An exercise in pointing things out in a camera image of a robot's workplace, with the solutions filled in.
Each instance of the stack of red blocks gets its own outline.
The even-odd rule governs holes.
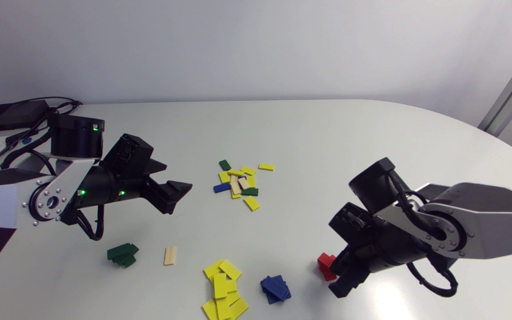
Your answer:
[[[325,252],[322,253],[321,256],[319,256],[319,258],[317,258],[317,263],[319,263],[319,271],[323,273],[325,281],[332,281],[337,279],[337,275],[335,275],[333,272],[329,270],[329,267],[331,267],[331,263],[333,263],[333,260],[335,260],[335,256],[328,256],[327,253]]]

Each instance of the black box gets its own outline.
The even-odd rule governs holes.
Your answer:
[[[0,104],[0,131],[32,128],[48,110],[45,100]]]

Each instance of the white wall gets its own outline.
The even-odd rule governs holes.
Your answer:
[[[365,98],[477,125],[512,0],[0,0],[0,103]]]

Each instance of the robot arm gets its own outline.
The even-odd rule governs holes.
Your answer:
[[[152,160],[153,148],[137,136],[124,134],[98,165],[102,156],[104,121],[51,115],[51,153],[32,152],[42,144],[12,152],[0,170],[0,251],[17,228],[46,221],[77,224],[92,240],[104,231],[106,203],[144,198],[162,213],[173,213],[176,203],[192,184],[167,181],[157,184],[150,174],[167,166]],[[15,168],[9,164],[20,154],[31,155]],[[48,159],[56,159],[52,168]],[[41,173],[49,166],[51,174]],[[97,206],[96,232],[80,209]]]
[[[347,296],[368,275],[406,264],[428,289],[453,296],[457,281],[449,267],[457,259],[490,259],[512,254],[512,191],[483,184],[439,186],[416,191],[384,158],[355,177],[349,187],[366,210],[347,203],[329,225],[348,243],[331,265],[340,278],[329,285]],[[413,261],[429,259],[451,284],[429,284]]]

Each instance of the stack of green blocks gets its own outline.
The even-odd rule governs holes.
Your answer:
[[[108,260],[120,266],[130,267],[136,261],[134,254],[139,250],[134,244],[125,243],[108,250]]]

